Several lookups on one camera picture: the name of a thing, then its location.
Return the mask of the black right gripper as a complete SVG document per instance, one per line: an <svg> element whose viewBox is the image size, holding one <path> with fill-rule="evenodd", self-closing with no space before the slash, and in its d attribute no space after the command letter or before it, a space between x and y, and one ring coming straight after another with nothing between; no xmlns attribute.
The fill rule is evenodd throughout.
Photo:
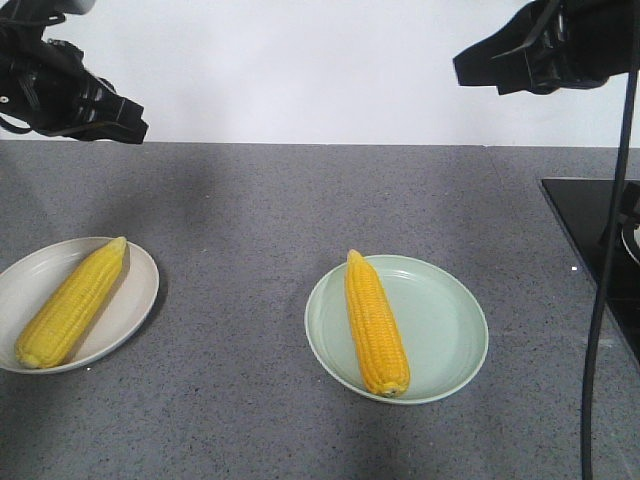
<svg viewBox="0 0 640 480"><path fill-rule="evenodd" d="M639 69L634 1L533 1L453 59L464 87L500 95L593 89Z"/></svg>

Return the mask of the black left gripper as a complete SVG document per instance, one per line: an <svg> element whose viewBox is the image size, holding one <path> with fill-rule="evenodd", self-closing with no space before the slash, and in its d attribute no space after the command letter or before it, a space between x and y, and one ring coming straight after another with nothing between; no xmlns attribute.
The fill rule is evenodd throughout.
<svg viewBox="0 0 640 480"><path fill-rule="evenodd" d="M84 68L83 52L49 41L38 59L1 42L1 128L75 140L142 144L144 108L119 95L108 80Z"/></svg>

